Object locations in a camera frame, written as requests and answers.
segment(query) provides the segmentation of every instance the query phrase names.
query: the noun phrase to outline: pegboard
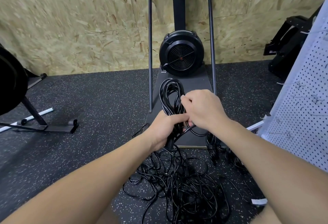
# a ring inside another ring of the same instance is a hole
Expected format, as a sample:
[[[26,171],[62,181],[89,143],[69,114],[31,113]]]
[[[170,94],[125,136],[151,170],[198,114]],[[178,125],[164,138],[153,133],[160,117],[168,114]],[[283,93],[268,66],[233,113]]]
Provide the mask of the pegboard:
[[[258,135],[328,172],[328,0]]]

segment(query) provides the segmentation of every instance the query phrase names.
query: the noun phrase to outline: speckled rubber flooring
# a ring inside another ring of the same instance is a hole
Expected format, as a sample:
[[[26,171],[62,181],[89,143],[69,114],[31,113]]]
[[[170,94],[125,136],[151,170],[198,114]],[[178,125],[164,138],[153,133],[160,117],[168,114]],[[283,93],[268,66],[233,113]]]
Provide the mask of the speckled rubber flooring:
[[[245,127],[260,121],[281,89],[276,84],[281,81],[267,70],[268,62],[216,66],[217,94],[224,109]],[[29,89],[27,97],[38,111],[55,109],[44,116],[50,124],[66,124],[78,118],[80,126],[73,135],[13,130],[0,133],[0,221],[58,179],[130,139],[147,116],[148,71],[51,76]],[[0,116],[0,121],[14,122],[29,115],[19,105]],[[206,150],[186,152],[210,162]],[[210,167],[210,174],[229,178],[247,199],[262,196],[259,190],[252,196],[243,183],[244,176],[224,158],[217,167]],[[245,179],[255,186],[250,176]],[[223,182],[223,187],[232,206],[228,223],[248,223],[260,211],[244,202],[229,182]],[[147,185],[127,189],[145,196],[149,192]],[[122,192],[113,202],[122,223],[140,223],[146,205]],[[164,201],[158,200],[146,214],[145,223],[168,223],[164,206]]]

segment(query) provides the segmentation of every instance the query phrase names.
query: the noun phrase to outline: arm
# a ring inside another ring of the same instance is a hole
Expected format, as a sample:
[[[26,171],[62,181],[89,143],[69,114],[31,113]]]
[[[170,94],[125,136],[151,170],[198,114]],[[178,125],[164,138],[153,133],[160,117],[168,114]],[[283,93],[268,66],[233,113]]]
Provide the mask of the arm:
[[[174,124],[188,118],[161,111],[144,133],[58,180],[2,224],[94,224],[142,161],[165,145]]]
[[[224,113],[208,90],[181,98],[192,122],[227,144],[240,158],[282,223],[327,223],[328,174],[261,139]]]

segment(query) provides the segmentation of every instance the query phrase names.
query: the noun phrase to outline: fan grille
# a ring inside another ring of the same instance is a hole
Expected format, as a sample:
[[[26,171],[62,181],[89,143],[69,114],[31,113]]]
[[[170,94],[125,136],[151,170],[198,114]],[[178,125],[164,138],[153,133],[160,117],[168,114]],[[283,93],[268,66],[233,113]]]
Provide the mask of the fan grille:
[[[189,69],[195,63],[195,51],[187,44],[177,44],[168,54],[168,64],[178,71]]]

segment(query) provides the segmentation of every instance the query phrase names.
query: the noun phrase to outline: osb wall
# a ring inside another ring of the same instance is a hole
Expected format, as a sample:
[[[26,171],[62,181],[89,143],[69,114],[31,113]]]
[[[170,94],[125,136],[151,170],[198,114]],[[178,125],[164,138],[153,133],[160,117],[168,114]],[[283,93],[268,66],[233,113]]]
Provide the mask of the osb wall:
[[[309,17],[323,0],[213,0],[217,63],[263,57],[286,17]],[[174,30],[172,0],[153,0],[153,60]],[[148,0],[0,0],[0,42],[36,74],[148,68]],[[207,0],[186,0],[187,29],[210,62]]]

